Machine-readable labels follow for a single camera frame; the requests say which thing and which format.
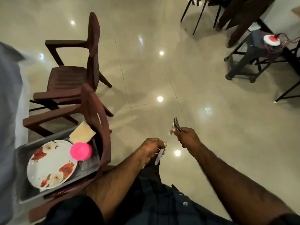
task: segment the hand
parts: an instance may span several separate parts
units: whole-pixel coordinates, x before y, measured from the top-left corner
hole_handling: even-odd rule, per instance
[[[203,144],[193,129],[182,127],[181,130],[182,132],[173,129],[173,133],[175,136],[177,136],[177,139],[180,141],[182,147],[187,148],[189,153],[195,157],[199,149],[203,147]]]
[[[155,156],[158,149],[165,148],[167,145],[158,138],[147,138],[144,143],[137,149],[137,153],[144,159],[147,164]]]

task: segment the pink container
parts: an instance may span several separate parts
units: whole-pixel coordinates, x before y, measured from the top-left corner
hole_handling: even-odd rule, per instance
[[[82,142],[75,143],[70,149],[70,154],[78,161],[87,160],[92,155],[92,146]]]

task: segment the floral plate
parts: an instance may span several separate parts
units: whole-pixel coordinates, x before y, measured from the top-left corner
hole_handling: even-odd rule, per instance
[[[77,166],[77,160],[70,155],[71,147],[66,140],[54,140],[38,148],[27,165],[29,182],[42,190],[64,183]]]

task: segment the glossy floor tile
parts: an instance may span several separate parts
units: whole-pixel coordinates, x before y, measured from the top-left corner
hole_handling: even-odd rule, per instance
[[[300,99],[272,103],[298,76],[289,64],[278,63],[253,84],[226,80],[223,58],[231,52],[225,44],[232,29],[216,32],[212,26],[218,8],[206,7],[193,36],[201,8],[191,6],[180,23],[186,5],[186,0],[0,0],[5,19],[0,40],[32,56],[32,64],[22,68],[31,95],[45,91],[57,64],[44,41],[85,40],[94,11],[101,30],[99,70],[113,85],[100,82],[96,91],[115,115],[109,118],[112,164],[147,137],[159,137],[167,142],[162,181],[229,218],[197,162],[174,136],[167,136],[178,117],[220,158],[300,213]],[[86,49],[58,53],[66,65],[87,64]],[[44,126],[59,132],[73,124],[58,119]],[[38,138],[29,133],[29,141]]]

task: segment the chair backrest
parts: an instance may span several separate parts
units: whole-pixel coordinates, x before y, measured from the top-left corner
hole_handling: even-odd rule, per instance
[[[110,129],[103,104],[87,83],[83,84],[81,90],[81,113],[88,125],[97,133],[94,139],[99,154],[102,154],[98,171],[100,174],[101,169],[111,160]]]
[[[100,39],[100,25],[94,12],[90,13],[88,21],[88,39],[86,40],[89,50],[87,70],[87,82],[95,91],[99,83],[98,43]]]

